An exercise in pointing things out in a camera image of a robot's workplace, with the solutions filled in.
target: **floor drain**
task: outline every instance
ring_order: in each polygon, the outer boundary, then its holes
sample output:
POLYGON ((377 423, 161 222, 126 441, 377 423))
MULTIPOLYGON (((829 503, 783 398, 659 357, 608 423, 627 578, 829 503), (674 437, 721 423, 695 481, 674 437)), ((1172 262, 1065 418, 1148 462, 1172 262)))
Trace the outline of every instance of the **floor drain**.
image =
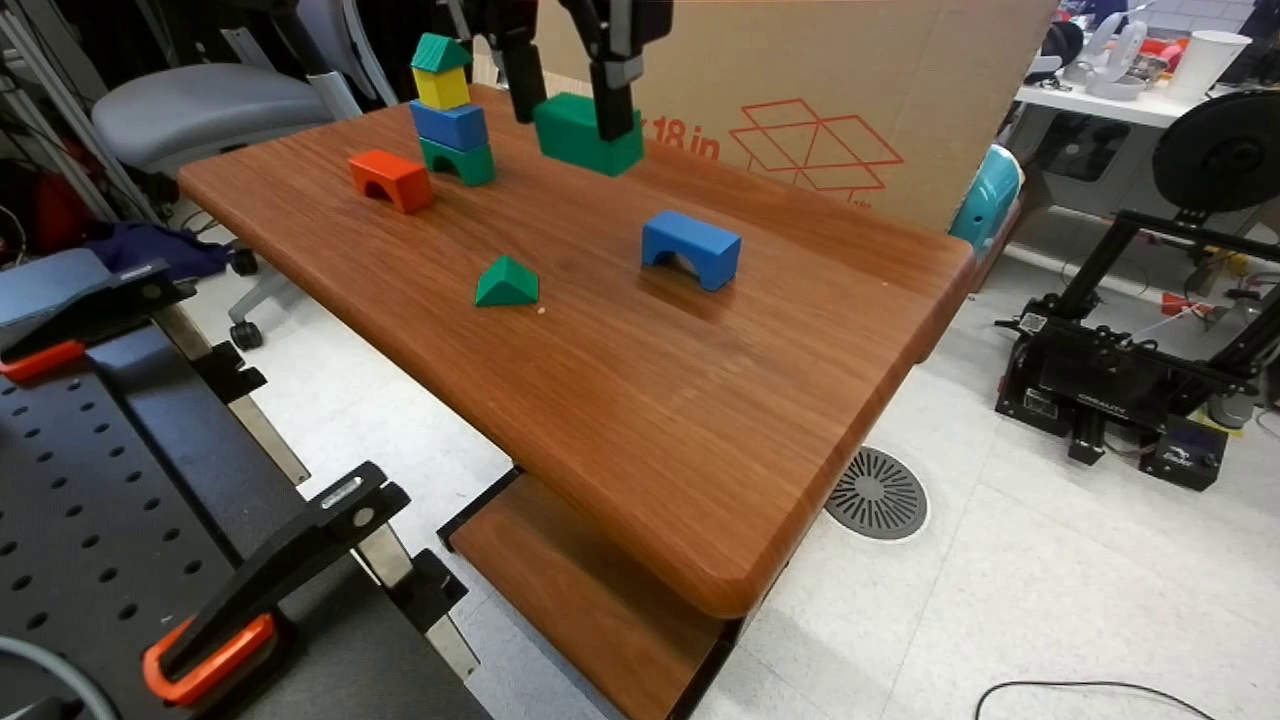
POLYGON ((829 512, 858 538, 902 542, 919 532, 926 495, 900 462, 858 448, 829 495, 829 512))

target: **toy block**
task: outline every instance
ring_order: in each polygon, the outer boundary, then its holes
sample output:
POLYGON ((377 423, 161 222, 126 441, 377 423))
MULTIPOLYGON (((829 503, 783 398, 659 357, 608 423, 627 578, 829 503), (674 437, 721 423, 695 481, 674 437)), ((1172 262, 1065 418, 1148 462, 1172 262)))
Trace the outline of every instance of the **toy block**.
POLYGON ((358 197, 385 197, 400 211, 419 211, 432 203, 432 175, 415 161, 392 154, 356 154, 346 168, 358 197))
POLYGON ((535 143, 545 157, 592 168, 601 175, 620 175, 642 157, 638 112, 630 112, 630 134, 601 141, 597 106, 586 98, 551 98, 530 112, 535 143))
POLYGON ((469 65, 472 65, 469 50, 459 50, 452 36, 434 36, 434 32, 423 32, 413 50, 413 60, 406 60, 406 69, 432 72, 432 77, 452 72, 452 69, 469 69, 469 65))
POLYGON ((504 303, 535 303, 535 277, 511 257, 492 262, 476 286, 476 308, 504 303))
POLYGON ((469 83, 469 72, 413 72, 413 83, 415 83, 415 102, 427 106, 427 110, 464 110, 472 106, 472 83, 469 83))
POLYGON ((659 211, 642 226, 638 266, 653 269, 672 257, 693 266, 705 293, 717 293, 735 277, 739 237, 682 211, 659 211))
POLYGON ((459 150, 459 154, 482 154, 488 150, 488 125, 482 125, 482 110, 481 106, 434 112, 434 110, 427 110, 419 102, 406 102, 406 112, 413 112, 413 129, 415 129, 419 141, 448 143, 448 150, 459 150))
POLYGON ((457 42, 423 32, 406 60, 415 102, 440 112, 472 106, 469 65, 472 56, 457 42))
POLYGON ((464 184, 492 184, 492 175, 496 175, 488 150, 459 154, 459 150, 432 143, 432 141, 419 141, 419 150, 423 150, 423 161, 427 161, 432 174, 452 174, 464 184))

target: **green triangular block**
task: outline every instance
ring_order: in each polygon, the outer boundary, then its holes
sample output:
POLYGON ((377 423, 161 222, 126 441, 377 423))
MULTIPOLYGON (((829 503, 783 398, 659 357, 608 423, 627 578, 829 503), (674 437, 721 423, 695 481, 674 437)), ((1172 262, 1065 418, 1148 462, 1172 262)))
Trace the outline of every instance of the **green triangular block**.
POLYGON ((472 56, 469 56, 452 36, 423 32, 423 36, 415 42, 406 65, 413 65, 415 72, 452 72, 452 69, 472 65, 472 56))
POLYGON ((511 257, 492 262, 476 286, 476 308, 504 308, 504 303, 535 303, 535 277, 511 257))

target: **black 3d printer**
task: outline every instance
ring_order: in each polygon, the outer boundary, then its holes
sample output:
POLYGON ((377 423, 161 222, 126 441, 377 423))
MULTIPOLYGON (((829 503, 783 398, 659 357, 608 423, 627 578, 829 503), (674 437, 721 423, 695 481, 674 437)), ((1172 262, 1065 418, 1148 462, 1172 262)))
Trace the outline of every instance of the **black 3d printer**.
POLYGON ((1280 266, 1280 245, 1255 245, 1202 227, 1211 211, 1255 208, 1280 197, 1280 91, 1232 91, 1178 116, 1150 157, 1157 187, 1178 211, 1157 222, 1120 211, 1065 293, 1032 301, 1005 329, 1014 334, 994 409, 1044 433, 1067 437, 1071 462, 1103 457, 1109 423, 1136 437, 1148 478, 1209 487, 1227 433, 1192 414, 1214 398, 1246 394, 1276 375, 1280 289, 1251 301, 1251 319, 1209 360, 1178 360, 1157 339, 1136 339, 1084 316, 1100 303, 1100 279, 1136 237, 1178 245, 1200 269, 1211 257, 1280 266))

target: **blue block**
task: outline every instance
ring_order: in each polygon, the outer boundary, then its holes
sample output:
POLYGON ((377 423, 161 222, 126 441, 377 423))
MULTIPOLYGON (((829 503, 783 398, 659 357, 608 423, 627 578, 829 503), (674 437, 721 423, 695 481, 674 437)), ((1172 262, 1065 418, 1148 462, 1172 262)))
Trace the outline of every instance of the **blue block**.
POLYGON ((642 226, 638 266, 653 269, 669 257, 686 262, 695 286, 717 293, 735 277, 739 237, 682 211, 659 211, 642 226))
POLYGON ((419 141, 457 150, 457 154, 482 154, 488 150, 488 129, 481 106, 459 106, 448 112, 434 112, 419 102, 406 102, 413 129, 419 141))

